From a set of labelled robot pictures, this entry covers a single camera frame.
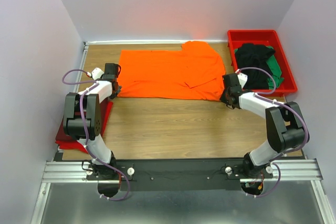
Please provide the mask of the orange t shirt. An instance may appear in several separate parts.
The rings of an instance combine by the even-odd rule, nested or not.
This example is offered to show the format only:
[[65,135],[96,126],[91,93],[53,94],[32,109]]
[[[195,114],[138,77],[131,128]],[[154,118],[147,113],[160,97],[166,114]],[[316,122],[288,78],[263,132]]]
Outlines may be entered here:
[[181,50],[122,50],[118,83],[123,98],[218,101],[226,70],[208,43],[188,41]]

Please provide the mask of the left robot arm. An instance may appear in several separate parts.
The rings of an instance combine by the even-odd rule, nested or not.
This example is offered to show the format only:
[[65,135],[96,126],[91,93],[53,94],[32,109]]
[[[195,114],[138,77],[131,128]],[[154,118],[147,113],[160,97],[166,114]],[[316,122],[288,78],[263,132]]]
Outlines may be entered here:
[[80,69],[90,80],[78,82],[89,83],[90,87],[81,92],[71,92],[66,95],[63,130],[66,135],[76,139],[87,151],[93,164],[103,165],[113,173],[121,174],[117,169],[113,151],[109,150],[102,138],[103,122],[101,118],[101,103],[116,98],[121,91],[118,77],[121,66],[116,63],[106,63],[104,70],[95,68],[91,72]]

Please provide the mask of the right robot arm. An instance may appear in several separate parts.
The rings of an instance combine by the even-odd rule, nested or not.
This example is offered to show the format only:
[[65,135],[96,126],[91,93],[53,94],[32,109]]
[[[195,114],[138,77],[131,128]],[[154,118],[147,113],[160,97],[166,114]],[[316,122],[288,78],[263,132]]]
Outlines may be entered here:
[[256,176],[271,161],[283,154],[298,151],[309,142],[309,131],[297,103],[278,102],[244,90],[242,75],[237,73],[224,75],[223,83],[222,103],[232,109],[252,112],[266,121],[267,139],[243,158],[245,176]]

